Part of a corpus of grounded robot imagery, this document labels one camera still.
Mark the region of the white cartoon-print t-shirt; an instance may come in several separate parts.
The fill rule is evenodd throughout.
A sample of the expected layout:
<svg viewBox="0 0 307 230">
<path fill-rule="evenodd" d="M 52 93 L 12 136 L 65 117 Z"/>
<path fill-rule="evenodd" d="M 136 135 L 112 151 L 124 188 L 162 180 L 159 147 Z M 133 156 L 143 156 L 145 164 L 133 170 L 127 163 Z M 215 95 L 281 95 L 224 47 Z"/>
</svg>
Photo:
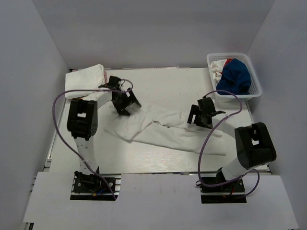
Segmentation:
<svg viewBox="0 0 307 230">
<path fill-rule="evenodd" d="M 118 115 L 113 105 L 106 110 L 103 124 L 105 132 L 127 142 L 139 142 L 174 150 L 226 155 L 223 132 L 188 124 L 186 113 L 162 106 L 143 103 L 127 108 L 130 113 Z"/>
</svg>

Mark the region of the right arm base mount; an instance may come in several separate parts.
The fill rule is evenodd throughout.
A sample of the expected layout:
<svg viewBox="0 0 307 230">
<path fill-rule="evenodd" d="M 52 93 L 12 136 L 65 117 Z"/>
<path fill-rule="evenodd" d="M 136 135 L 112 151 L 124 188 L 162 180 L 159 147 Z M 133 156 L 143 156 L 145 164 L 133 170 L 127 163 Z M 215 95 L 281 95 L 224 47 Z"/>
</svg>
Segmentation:
<svg viewBox="0 0 307 230">
<path fill-rule="evenodd" d="M 247 202 L 242 179 L 219 187 L 203 186 L 200 180 L 197 180 L 195 185 L 200 189 L 202 204 L 243 204 Z"/>
</svg>

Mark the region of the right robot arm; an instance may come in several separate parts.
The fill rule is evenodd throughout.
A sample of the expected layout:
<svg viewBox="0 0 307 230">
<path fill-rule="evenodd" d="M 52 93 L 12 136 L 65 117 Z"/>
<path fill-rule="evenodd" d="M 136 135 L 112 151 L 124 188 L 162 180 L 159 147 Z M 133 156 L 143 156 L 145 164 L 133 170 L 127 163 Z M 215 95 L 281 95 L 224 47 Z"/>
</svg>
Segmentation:
<svg viewBox="0 0 307 230">
<path fill-rule="evenodd" d="M 248 172 L 261 165 L 275 161 L 277 153 L 273 145 L 271 136 L 263 122 L 247 123 L 236 120 L 243 109 L 242 103 L 239 110 L 231 114 L 224 111 L 217 111 L 214 102 L 210 97 L 203 97 L 192 105 L 187 123 L 195 124 L 199 127 L 209 129 L 209 134 L 200 150 L 198 160 L 198 175 L 201 177 L 201 157 L 206 145 L 215 131 L 223 131 L 235 139 L 236 157 L 227 165 L 218 169 L 215 184 L 206 184 L 200 179 L 202 185 L 206 187 L 218 187 L 222 191 L 228 191 L 234 185 L 234 181 L 241 179 Z"/>
</svg>

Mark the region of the blue t-shirt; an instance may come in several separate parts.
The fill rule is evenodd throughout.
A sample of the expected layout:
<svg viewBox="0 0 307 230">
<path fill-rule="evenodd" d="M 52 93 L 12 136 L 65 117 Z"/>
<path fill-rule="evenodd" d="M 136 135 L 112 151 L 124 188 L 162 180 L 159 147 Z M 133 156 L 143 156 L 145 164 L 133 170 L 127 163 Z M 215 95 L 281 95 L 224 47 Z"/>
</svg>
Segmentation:
<svg viewBox="0 0 307 230">
<path fill-rule="evenodd" d="M 222 77 L 216 85 L 220 95 L 248 95 L 251 86 L 251 75 L 246 65 L 234 58 L 227 62 L 222 70 Z"/>
</svg>

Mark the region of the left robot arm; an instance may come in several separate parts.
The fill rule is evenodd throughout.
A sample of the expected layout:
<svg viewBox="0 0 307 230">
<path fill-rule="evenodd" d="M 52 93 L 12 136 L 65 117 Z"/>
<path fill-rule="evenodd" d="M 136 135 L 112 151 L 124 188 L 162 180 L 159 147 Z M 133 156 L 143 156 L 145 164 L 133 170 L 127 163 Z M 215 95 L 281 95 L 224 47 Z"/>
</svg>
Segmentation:
<svg viewBox="0 0 307 230">
<path fill-rule="evenodd" d="M 90 191 L 97 191 L 101 187 L 101 179 L 96 176 L 100 171 L 94 154 L 98 109 L 111 102 L 119 116 L 130 116 L 129 107 L 133 105 L 141 107 L 132 89 L 131 81 L 110 76 L 108 83 L 95 90 L 89 90 L 87 96 L 71 100 L 67 130 L 77 146 L 77 156 L 80 158 L 78 172 L 89 175 L 84 184 Z"/>
</svg>

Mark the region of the white red-print t-shirt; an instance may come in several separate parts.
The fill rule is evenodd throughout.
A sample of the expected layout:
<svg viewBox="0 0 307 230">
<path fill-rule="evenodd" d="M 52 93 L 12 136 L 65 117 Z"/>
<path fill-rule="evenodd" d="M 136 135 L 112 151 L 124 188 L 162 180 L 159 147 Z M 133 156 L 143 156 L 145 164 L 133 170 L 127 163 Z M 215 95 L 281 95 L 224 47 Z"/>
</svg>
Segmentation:
<svg viewBox="0 0 307 230">
<path fill-rule="evenodd" d="M 211 63 L 210 67 L 213 73 L 213 79 L 215 80 L 216 83 L 219 83 L 219 81 L 222 78 L 224 66 L 230 63 L 232 60 L 233 60 L 232 58 L 228 58 L 228 59 L 213 61 Z"/>
</svg>

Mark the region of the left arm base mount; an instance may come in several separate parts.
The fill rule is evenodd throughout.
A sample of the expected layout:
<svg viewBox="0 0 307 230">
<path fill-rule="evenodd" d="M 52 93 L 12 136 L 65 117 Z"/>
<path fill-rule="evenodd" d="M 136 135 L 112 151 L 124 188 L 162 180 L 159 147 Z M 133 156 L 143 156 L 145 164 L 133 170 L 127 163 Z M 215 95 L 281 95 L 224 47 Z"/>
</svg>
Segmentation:
<svg viewBox="0 0 307 230">
<path fill-rule="evenodd" d="M 106 182 L 96 175 L 74 172 L 70 200 L 79 201 L 115 201 L 121 184 L 121 175 L 103 175 Z"/>
</svg>

